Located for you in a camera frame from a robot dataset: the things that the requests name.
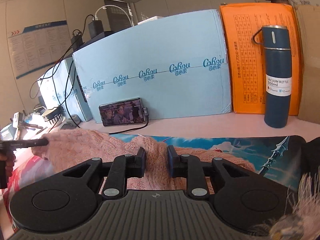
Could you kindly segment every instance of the blue thermos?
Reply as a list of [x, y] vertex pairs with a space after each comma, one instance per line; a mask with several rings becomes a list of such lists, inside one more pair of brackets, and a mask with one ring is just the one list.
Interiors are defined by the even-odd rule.
[[[255, 41], [262, 31], [263, 43]], [[273, 128], [286, 126], [289, 115], [292, 58], [289, 31], [286, 26], [267, 25], [258, 30], [252, 40], [264, 47], [266, 62], [266, 111], [264, 121]]]

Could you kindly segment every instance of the pink desk surface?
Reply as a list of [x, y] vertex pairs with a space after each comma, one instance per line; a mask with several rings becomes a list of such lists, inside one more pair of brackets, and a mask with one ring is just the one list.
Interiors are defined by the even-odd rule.
[[[264, 116], [261, 114], [229, 113], [151, 120], [147, 127], [128, 132], [128, 134], [185, 138], [244, 138], [300, 135], [307, 142], [320, 137], [320, 124], [305, 122], [299, 120], [296, 116], [289, 116], [286, 127], [281, 129], [269, 127], [265, 124], [263, 118]], [[116, 132], [141, 125], [104, 127], [102, 123], [96, 123], [92, 119], [89, 122], [81, 123], [80, 126], [84, 129], [100, 132]]]

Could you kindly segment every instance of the phone screen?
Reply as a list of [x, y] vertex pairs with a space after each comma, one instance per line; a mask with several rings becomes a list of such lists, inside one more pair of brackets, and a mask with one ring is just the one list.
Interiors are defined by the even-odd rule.
[[103, 126], [143, 123], [144, 116], [139, 98], [99, 106]]

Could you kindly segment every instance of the bottle label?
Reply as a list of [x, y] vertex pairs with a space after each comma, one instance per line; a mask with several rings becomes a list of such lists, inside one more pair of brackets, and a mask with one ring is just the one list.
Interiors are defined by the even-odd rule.
[[274, 96], [291, 95], [292, 78], [276, 78], [266, 75], [266, 91]]

